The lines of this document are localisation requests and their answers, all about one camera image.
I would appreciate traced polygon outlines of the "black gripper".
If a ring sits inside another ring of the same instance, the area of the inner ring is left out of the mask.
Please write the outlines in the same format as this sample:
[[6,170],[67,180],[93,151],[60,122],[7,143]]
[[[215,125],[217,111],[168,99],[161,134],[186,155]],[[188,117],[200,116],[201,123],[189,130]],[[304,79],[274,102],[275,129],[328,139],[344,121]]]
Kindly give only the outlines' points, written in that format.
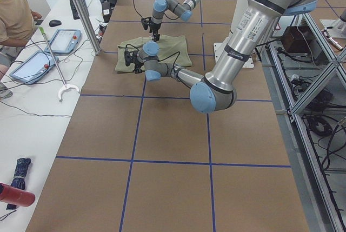
[[159,30],[161,28],[161,23],[149,23],[149,32],[153,34],[153,41],[157,42],[160,39]]
[[136,63],[134,64],[134,73],[135,74],[141,74],[143,72],[142,66],[144,63],[138,59],[138,52],[136,52],[137,58],[136,58]]

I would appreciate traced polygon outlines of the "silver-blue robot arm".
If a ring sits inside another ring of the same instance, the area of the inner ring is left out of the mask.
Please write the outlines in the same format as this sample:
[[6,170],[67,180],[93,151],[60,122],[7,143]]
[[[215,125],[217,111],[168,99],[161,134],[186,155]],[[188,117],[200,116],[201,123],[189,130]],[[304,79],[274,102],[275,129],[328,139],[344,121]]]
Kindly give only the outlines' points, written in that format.
[[152,40],[159,41],[159,29],[162,24],[163,16],[167,10],[183,21],[188,21],[192,15],[193,9],[201,0],[155,0],[153,4],[152,16],[142,18],[142,25],[145,30],[152,33]]
[[179,66],[163,63],[158,58],[158,30],[166,11],[187,21],[200,0],[155,0],[152,15],[142,20],[143,27],[154,39],[137,51],[126,51],[126,65],[134,64],[136,72],[143,72],[148,81],[171,77],[190,88],[190,102],[199,112],[211,113],[231,107],[236,100],[233,81],[259,42],[282,16],[299,15],[314,10],[317,0],[247,0],[248,6],[214,68],[200,75]]

